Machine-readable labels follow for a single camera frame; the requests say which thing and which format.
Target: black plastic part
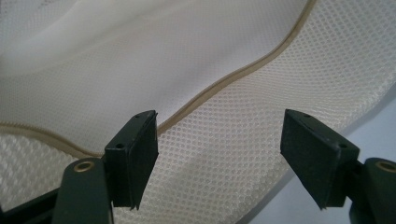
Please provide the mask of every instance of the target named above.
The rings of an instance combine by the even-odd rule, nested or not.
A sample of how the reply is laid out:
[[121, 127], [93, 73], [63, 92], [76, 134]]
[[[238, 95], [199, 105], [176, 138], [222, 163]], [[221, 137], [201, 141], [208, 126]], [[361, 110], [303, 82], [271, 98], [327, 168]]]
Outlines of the black plastic part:
[[50, 223], [57, 193], [57, 189], [52, 190], [4, 212], [0, 217], [0, 223]]
[[280, 152], [320, 209], [343, 206], [359, 149], [319, 120], [286, 110]]
[[102, 160], [75, 161], [64, 170], [53, 212], [54, 224], [113, 223]]
[[361, 181], [376, 223], [396, 223], [396, 163], [368, 159], [363, 166]]
[[154, 110], [134, 116], [105, 148], [115, 207], [139, 208], [158, 157], [156, 117]]

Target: mesh laundry bag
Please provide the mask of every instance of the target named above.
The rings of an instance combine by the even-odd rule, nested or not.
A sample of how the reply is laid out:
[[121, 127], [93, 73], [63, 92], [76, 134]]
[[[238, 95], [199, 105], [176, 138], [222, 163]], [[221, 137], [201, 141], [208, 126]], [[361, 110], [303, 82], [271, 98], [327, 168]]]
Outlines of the mesh laundry bag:
[[160, 156], [116, 222], [237, 221], [288, 169], [285, 108], [339, 131], [396, 80], [394, 1], [314, 3], [1, 1], [2, 207], [154, 108]]

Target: gray surface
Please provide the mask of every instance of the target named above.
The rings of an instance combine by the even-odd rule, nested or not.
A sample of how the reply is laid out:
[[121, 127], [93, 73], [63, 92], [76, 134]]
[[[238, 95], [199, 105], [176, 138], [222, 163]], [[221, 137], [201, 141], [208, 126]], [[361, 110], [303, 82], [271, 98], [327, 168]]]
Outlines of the gray surface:
[[[371, 157], [396, 161], [395, 115], [396, 87], [393, 86], [373, 111], [344, 131], [346, 138], [361, 149], [360, 161]], [[295, 176], [249, 223], [349, 223], [350, 205], [351, 201], [347, 199], [343, 208], [320, 211]]]

